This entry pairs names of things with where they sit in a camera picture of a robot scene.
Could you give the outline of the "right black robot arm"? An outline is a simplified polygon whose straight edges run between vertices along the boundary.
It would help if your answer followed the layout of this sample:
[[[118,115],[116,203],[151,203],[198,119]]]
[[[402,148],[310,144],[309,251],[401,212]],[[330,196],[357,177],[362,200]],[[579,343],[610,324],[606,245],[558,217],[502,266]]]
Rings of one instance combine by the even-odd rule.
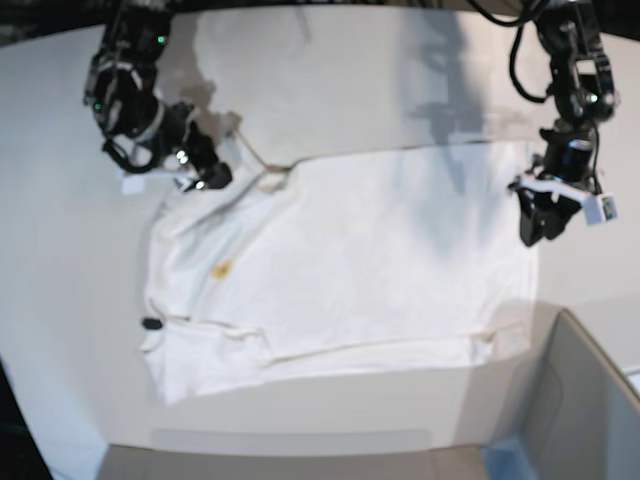
[[[124,173],[148,174],[174,158],[186,174],[183,192],[220,190],[233,174],[198,126],[196,106],[168,104],[155,93],[174,14],[173,1],[114,2],[91,59],[83,104],[102,134],[102,151]]]

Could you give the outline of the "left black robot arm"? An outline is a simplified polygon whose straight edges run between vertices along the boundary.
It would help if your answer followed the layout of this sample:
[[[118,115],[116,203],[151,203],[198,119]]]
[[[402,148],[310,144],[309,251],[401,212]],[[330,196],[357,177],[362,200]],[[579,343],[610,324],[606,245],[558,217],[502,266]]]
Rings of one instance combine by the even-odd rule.
[[[599,179],[599,127],[619,103],[612,67],[604,51],[596,10],[590,1],[525,1],[519,17],[501,20],[473,2],[486,20],[516,35],[509,55],[509,76],[525,100],[553,100],[558,117],[540,132],[546,150],[508,188],[518,197],[520,239],[527,247],[554,240],[570,220],[583,213],[589,225],[617,218],[612,194]],[[526,91],[517,78],[516,61],[524,28],[533,23],[549,57],[551,82],[542,96]]]

